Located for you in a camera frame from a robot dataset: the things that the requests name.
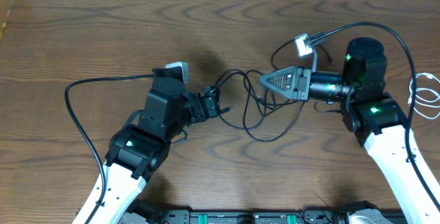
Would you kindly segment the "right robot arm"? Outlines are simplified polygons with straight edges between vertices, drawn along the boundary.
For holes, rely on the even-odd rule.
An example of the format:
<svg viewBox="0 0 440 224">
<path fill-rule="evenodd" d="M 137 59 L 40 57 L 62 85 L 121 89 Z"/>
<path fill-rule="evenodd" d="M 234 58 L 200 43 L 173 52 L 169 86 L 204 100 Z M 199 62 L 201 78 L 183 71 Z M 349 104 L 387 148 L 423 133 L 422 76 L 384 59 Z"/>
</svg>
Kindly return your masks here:
<svg viewBox="0 0 440 224">
<path fill-rule="evenodd" d="M 385 176 L 408 223 L 438 223 L 439 182 L 423 158 L 410 121 L 384 92 L 383 45 L 360 37 L 349 42 L 341 74 L 291 66 L 264 74 L 259 82 L 290 100 L 340 103 L 349 131 Z"/>
</svg>

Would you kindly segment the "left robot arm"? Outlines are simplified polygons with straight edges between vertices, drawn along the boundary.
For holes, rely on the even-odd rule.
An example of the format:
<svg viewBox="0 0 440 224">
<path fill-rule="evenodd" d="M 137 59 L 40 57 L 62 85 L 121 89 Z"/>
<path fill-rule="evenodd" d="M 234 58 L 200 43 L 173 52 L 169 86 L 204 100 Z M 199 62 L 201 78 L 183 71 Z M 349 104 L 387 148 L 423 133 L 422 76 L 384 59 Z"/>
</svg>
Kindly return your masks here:
<svg viewBox="0 0 440 224">
<path fill-rule="evenodd" d="M 95 157 L 100 174 L 75 223 L 118 223 L 168 157 L 174 137 L 221 113 L 220 91 L 188 91 L 182 66 L 154 69 L 149 78 L 145 107 L 111 138 L 105 157 Z"/>
</svg>

